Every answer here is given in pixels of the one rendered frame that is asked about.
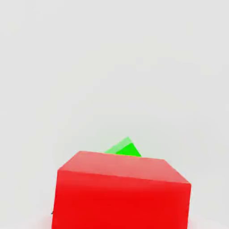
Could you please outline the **small red cube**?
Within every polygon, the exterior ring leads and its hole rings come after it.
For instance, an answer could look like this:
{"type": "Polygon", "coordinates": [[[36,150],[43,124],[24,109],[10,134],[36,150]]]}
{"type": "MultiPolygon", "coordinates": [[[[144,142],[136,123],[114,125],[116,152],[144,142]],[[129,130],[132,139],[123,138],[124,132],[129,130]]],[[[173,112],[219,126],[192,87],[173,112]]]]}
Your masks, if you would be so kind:
{"type": "Polygon", "coordinates": [[[80,151],[57,171],[51,229],[187,229],[190,195],[163,159],[80,151]]]}

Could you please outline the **small green cube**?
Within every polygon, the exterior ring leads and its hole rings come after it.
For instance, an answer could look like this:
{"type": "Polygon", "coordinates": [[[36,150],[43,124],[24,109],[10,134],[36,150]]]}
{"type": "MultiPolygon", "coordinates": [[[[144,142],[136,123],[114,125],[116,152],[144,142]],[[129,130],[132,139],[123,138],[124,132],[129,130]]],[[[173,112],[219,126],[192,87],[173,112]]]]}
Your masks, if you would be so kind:
{"type": "Polygon", "coordinates": [[[129,137],[124,138],[110,149],[106,150],[105,153],[141,157],[140,153],[129,137]]]}

